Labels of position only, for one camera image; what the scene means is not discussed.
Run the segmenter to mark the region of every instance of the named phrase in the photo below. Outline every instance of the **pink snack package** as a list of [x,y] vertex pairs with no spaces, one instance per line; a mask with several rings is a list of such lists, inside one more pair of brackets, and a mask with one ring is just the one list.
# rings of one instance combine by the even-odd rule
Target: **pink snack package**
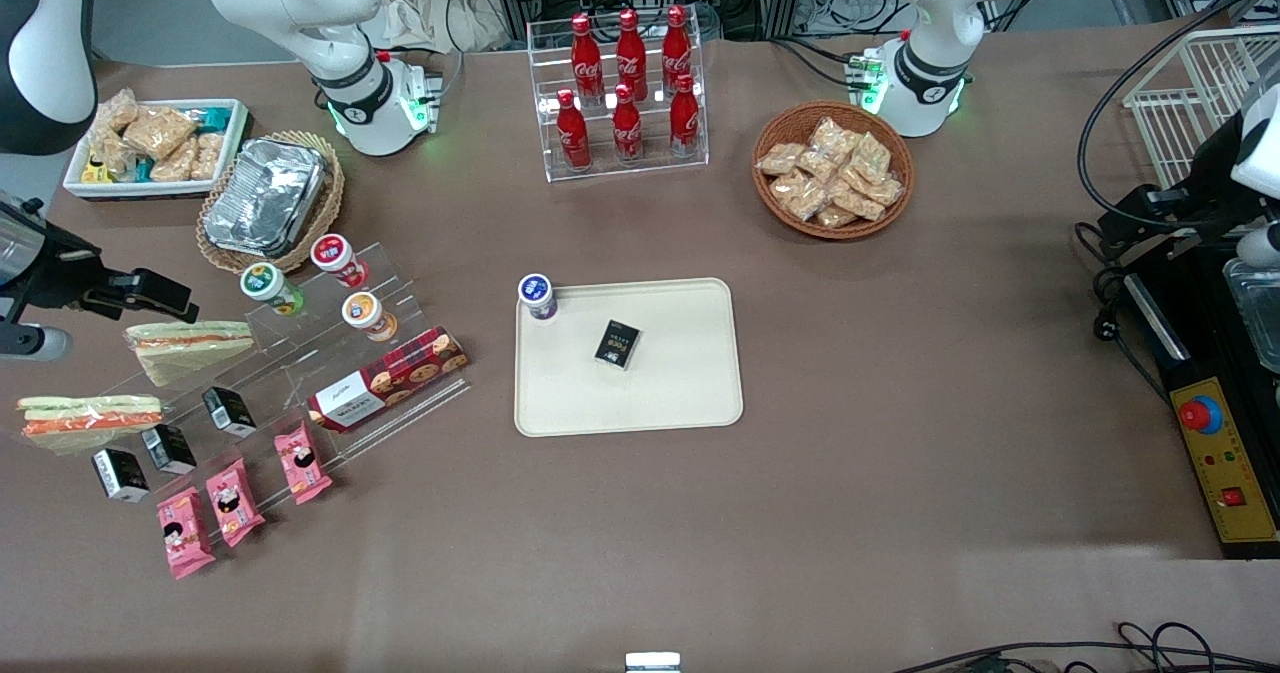
[[266,522],[253,505],[243,458],[205,481],[205,489],[209,491],[209,500],[214,503],[214,514],[218,516],[218,526],[223,530],[227,545],[234,546],[250,531]]
[[275,436],[275,452],[280,454],[280,464],[284,466],[284,480],[293,493],[293,503],[302,505],[320,491],[333,485],[333,479],[325,476],[320,470],[320,459],[316,458],[315,445],[307,435],[307,426],[302,424],[297,431]]
[[164,553],[169,559],[169,572],[180,581],[214,562],[209,550],[209,536],[200,522],[200,494],[187,489],[156,505],[156,516],[164,527]]

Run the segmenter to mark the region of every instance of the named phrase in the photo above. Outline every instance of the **red button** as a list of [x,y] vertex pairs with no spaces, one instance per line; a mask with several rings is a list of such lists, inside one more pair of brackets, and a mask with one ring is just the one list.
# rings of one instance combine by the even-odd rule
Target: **red button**
[[1188,400],[1178,409],[1178,417],[1193,431],[1203,431],[1213,422],[1208,406],[1201,400]]
[[1222,505],[1228,505],[1228,508],[1244,505],[1244,491],[1240,489],[1222,489]]

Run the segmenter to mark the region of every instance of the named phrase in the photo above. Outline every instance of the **control panel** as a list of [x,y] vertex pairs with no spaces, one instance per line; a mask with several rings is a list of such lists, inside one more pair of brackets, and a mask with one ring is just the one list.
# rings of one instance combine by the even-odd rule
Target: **control panel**
[[1277,540],[1276,526],[1253,475],[1253,464],[1216,377],[1170,392],[1183,440],[1225,544]]

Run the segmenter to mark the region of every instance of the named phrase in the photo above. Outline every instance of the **white tray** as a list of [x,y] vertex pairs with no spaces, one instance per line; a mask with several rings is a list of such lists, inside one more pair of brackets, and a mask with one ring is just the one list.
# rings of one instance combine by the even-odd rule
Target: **white tray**
[[76,145],[76,154],[72,155],[70,166],[63,175],[63,187],[79,198],[92,200],[147,200],[147,198],[187,198],[209,193],[214,189],[214,182],[223,177],[227,166],[236,157],[239,150],[241,137],[244,134],[244,122],[248,120],[248,109],[236,99],[189,99],[189,100],[140,100],[140,105],[169,105],[169,107],[229,107],[230,120],[227,122],[227,136],[223,139],[221,152],[218,154],[218,164],[214,166],[214,177],[209,180],[178,180],[178,182],[145,182],[145,184],[86,184],[81,182],[81,173],[84,162],[88,161],[88,134],[83,134]]
[[[516,427],[530,438],[728,426],[742,415],[733,299],[719,278],[557,287],[516,310]],[[613,319],[639,328],[626,371],[595,360]]]

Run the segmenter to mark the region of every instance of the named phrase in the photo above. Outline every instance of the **aluminum foil container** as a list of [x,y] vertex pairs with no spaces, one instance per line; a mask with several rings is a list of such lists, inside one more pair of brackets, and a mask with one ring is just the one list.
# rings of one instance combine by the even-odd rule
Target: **aluminum foil container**
[[320,196],[326,168],[324,155],[305,145],[248,141],[205,216],[209,243],[265,258],[288,253]]

